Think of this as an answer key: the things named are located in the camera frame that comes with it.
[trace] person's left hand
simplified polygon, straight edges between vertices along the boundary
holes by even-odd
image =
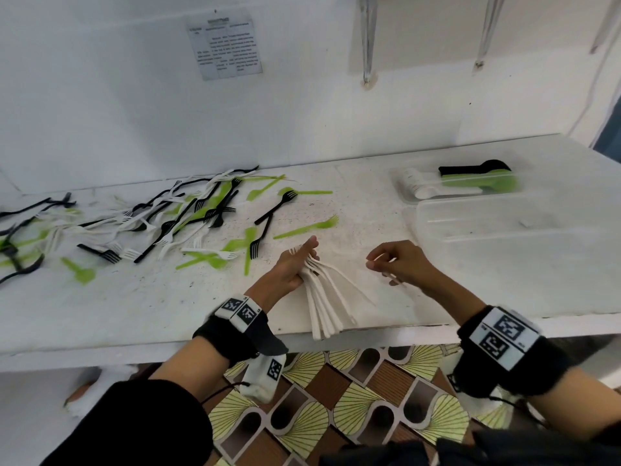
[[[313,235],[294,255],[291,255],[289,250],[285,250],[278,258],[274,268],[260,277],[246,291],[246,296],[251,297],[264,312],[268,312],[282,297],[302,285],[303,281],[299,272],[304,267],[304,260],[309,255],[317,260],[319,259],[314,250],[317,245],[319,242],[317,242],[317,237]]]

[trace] person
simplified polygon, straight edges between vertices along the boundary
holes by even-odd
[[[294,255],[284,252],[246,291],[244,299],[250,298],[269,313],[282,297],[303,284],[298,272],[308,256],[318,258],[317,245],[313,236]],[[468,326],[471,332],[480,327],[493,308],[434,267],[420,247],[409,241],[382,243],[369,253],[366,267],[419,287],[444,307],[461,326],[464,357],[478,355],[474,365],[466,368],[477,370],[488,361],[495,363],[463,332]],[[526,392],[528,402],[555,431],[480,431],[474,435],[474,446],[440,439],[441,465],[621,465],[621,396],[571,366],[563,353],[548,345],[545,337],[539,337],[514,368],[496,369],[488,363],[493,374],[477,375],[495,376],[489,380],[493,385],[508,386],[516,394]],[[42,464],[204,465],[213,441],[201,403],[229,366],[257,352],[250,335],[236,330],[227,319],[210,316],[195,337],[149,379],[114,384]],[[530,380],[512,378],[519,369],[526,369]],[[479,388],[479,384],[468,386],[470,391]],[[321,463],[427,464],[421,450],[420,442],[360,447],[322,457]]]

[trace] paper sheet on wall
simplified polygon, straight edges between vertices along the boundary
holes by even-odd
[[[188,27],[188,35],[204,80],[263,72],[252,20],[210,20]]]

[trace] patterned floor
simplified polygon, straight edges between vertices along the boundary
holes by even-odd
[[[431,458],[440,437],[472,441],[485,427],[533,428],[502,405],[470,418],[438,372],[457,345],[415,345],[338,352],[290,353],[271,403],[258,405],[233,389],[205,404],[216,451],[207,466],[314,466],[347,444],[423,441]],[[245,363],[216,389],[242,380]]]

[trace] white tabletop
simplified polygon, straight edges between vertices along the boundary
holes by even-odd
[[[507,150],[519,167],[530,174],[580,179],[596,175],[598,181],[610,187],[621,187],[617,178],[621,176],[621,165],[557,135],[290,166],[261,170],[261,174],[284,173],[292,181],[278,183],[252,203],[245,201],[247,193],[265,182],[244,183],[232,203],[237,208],[236,215],[227,216],[225,225],[210,232],[204,242],[220,248],[230,239],[242,238],[244,229],[279,201],[276,192],[283,186],[330,189],[333,194],[300,195],[283,206],[275,213],[269,234],[338,214],[338,226],[316,232],[318,252],[322,259],[337,265],[364,288],[375,305],[365,304],[361,297],[354,298],[357,326],[350,324],[346,326],[348,332],[313,343],[308,333],[311,328],[306,294],[299,290],[285,297],[270,313],[274,333],[283,336],[292,349],[454,342],[452,320],[435,302],[415,288],[388,286],[385,278],[366,270],[364,258],[378,243],[413,238],[403,217],[412,205],[400,199],[390,170],[413,158],[433,161],[441,154],[493,157]],[[88,210],[111,195],[137,203],[169,183],[81,190],[73,196],[81,209]],[[37,198],[28,196],[20,203],[4,203],[4,208],[31,203]],[[191,337],[219,301],[243,292],[275,263],[280,252],[302,243],[307,236],[282,240],[268,236],[247,277],[243,275],[243,258],[221,270],[203,263],[175,270],[176,265],[188,259],[175,250],[161,261],[153,252],[140,265],[128,260],[108,265],[82,254],[73,245],[67,247],[67,243],[62,249],[69,248],[71,258],[96,268],[96,279],[86,286],[73,281],[71,273],[59,262],[60,255],[56,255],[49,257],[37,272],[5,283],[0,288],[0,353],[4,354],[0,355],[0,370],[165,359],[179,342]],[[580,314],[568,314],[557,307],[542,314],[532,313],[527,306],[514,309],[533,318],[549,336],[621,332],[621,314],[614,310],[594,314],[585,307]],[[39,361],[30,362],[33,357]],[[67,361],[68,357],[73,357],[73,361]]]

